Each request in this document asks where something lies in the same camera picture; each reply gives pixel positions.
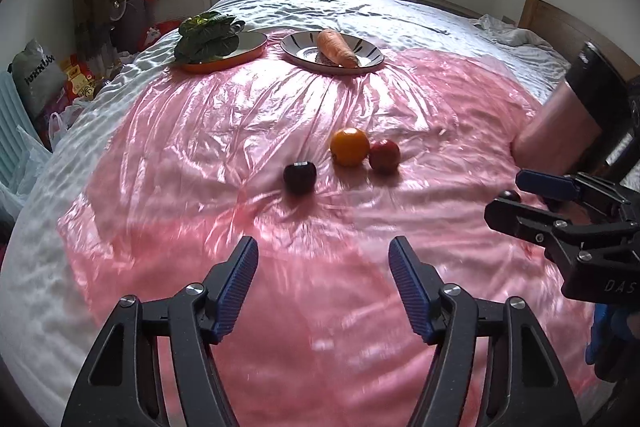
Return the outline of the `right gloved hand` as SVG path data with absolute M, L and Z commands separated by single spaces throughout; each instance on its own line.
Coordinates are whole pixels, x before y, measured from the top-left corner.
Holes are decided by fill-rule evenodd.
M 639 370 L 639 311 L 594 307 L 586 363 L 601 381 L 617 383 Z

